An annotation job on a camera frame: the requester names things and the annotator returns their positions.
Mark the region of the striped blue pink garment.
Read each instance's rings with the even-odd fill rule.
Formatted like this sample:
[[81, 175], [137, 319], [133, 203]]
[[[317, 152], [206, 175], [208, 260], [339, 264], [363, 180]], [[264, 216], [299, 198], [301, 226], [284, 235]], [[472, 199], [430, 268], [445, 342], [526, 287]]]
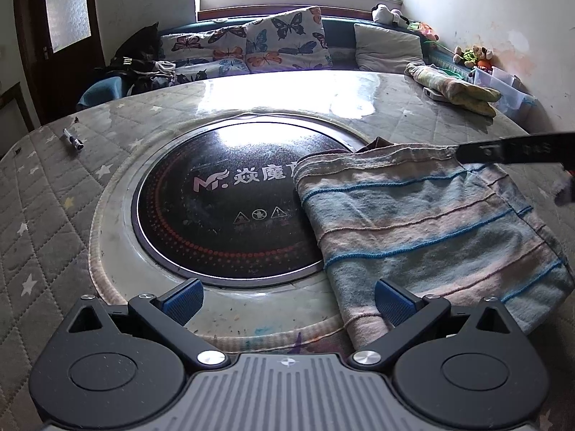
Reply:
[[301, 159], [293, 180], [356, 347], [393, 326], [394, 310], [375, 304], [379, 279], [456, 306], [494, 296], [524, 332], [573, 291], [556, 236], [495, 164], [380, 139], [357, 153]]

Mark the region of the dark wooden door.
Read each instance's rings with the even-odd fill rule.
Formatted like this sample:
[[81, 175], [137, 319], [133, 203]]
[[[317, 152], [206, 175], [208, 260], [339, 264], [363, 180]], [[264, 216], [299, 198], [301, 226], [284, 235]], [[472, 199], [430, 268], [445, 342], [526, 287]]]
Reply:
[[42, 125], [76, 110], [105, 66], [96, 0], [14, 0], [24, 74]]

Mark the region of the small plush toys group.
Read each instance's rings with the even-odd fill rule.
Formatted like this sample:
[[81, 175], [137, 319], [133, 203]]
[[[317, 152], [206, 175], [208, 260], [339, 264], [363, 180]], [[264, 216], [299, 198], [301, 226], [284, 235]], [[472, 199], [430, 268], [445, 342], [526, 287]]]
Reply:
[[479, 68], [483, 71], [490, 71], [492, 59], [493, 51], [478, 45], [473, 45], [471, 49], [466, 50], [456, 46], [453, 53], [453, 62], [464, 65], [468, 69]]

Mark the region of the blue sofa bench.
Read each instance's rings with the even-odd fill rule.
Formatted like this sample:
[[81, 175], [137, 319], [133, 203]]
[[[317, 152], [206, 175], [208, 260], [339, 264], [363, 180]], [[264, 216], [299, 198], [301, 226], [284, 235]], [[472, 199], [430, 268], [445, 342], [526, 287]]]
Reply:
[[321, 69], [369, 70], [357, 54], [357, 19], [308, 7], [262, 19], [138, 30], [80, 97], [85, 110], [131, 94], [213, 78]]

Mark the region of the white plush toy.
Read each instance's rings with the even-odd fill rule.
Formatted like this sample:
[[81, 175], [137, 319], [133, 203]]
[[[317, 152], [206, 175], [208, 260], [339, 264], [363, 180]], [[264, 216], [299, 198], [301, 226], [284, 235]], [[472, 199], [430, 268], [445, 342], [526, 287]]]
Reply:
[[390, 10], [385, 4], [379, 3], [371, 9], [372, 20], [381, 26], [397, 26], [407, 28], [409, 19], [399, 9]]

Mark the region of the butterfly print cushion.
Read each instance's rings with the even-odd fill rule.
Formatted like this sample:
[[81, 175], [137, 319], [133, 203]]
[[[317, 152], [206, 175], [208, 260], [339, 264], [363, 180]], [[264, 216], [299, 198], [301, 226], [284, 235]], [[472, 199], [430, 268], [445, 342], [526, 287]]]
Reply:
[[244, 27], [247, 33], [245, 64], [251, 73], [332, 67], [320, 7], [279, 13]]
[[213, 78], [249, 74], [245, 64], [244, 26], [228, 26], [198, 33], [160, 37], [161, 59], [174, 64], [175, 81], [187, 84]]

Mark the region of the round black induction cooktop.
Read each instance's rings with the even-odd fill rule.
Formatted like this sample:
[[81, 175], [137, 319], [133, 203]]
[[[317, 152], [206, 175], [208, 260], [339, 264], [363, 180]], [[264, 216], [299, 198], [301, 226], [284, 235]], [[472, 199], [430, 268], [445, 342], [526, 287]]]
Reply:
[[297, 162], [355, 152], [342, 126], [291, 115], [241, 115], [171, 140], [132, 199], [135, 236], [163, 269], [220, 287], [288, 283], [323, 256], [294, 185]]

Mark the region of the black bag on sofa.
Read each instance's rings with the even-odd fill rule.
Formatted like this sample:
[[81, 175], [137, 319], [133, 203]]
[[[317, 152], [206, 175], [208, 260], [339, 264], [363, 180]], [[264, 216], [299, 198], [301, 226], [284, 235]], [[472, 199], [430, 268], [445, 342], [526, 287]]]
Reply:
[[107, 77], [119, 77], [126, 96], [163, 89], [175, 83], [172, 62], [160, 60], [159, 23], [144, 26], [120, 45], [106, 67]]

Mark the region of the folded cream yellow blanket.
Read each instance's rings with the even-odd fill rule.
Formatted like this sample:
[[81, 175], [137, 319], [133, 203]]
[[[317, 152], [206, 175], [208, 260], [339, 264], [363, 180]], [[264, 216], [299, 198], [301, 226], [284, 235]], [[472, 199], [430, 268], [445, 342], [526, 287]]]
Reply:
[[493, 88], [483, 88], [448, 76], [431, 65], [408, 63], [404, 74], [417, 84], [440, 94], [448, 103], [489, 118], [496, 116], [492, 103], [497, 103], [502, 94]]

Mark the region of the grey white pillow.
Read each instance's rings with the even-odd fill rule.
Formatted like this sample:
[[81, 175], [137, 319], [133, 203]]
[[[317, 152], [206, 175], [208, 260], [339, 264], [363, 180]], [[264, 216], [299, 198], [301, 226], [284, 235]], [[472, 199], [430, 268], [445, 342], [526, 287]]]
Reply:
[[402, 74], [409, 63], [424, 63], [416, 35], [358, 23], [354, 30], [356, 63], [362, 71]]

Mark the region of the clear plastic storage box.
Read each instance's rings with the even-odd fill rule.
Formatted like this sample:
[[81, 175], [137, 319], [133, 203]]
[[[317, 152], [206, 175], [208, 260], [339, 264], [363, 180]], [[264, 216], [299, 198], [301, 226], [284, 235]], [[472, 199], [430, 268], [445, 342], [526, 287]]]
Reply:
[[518, 124], [527, 118], [531, 108], [536, 104], [533, 96], [520, 89], [517, 76], [496, 66], [492, 67], [491, 72], [476, 68], [474, 84], [500, 92], [501, 97], [494, 103], [495, 108]]

